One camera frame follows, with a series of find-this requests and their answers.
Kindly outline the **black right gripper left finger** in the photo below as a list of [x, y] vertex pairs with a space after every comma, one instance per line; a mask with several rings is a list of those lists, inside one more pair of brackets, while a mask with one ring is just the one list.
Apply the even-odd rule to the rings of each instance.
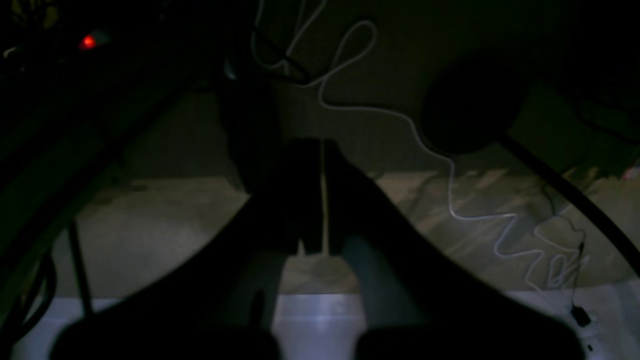
[[322, 142], [291, 141], [268, 180], [184, 264], [68, 326], [52, 360], [278, 359], [270, 333], [282, 270], [322, 251]]

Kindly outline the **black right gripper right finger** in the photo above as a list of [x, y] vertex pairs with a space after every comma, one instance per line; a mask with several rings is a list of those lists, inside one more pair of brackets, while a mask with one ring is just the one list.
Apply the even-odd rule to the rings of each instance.
[[377, 184], [324, 143], [330, 251], [358, 280], [356, 360], [583, 360], [575, 333], [447, 258]]

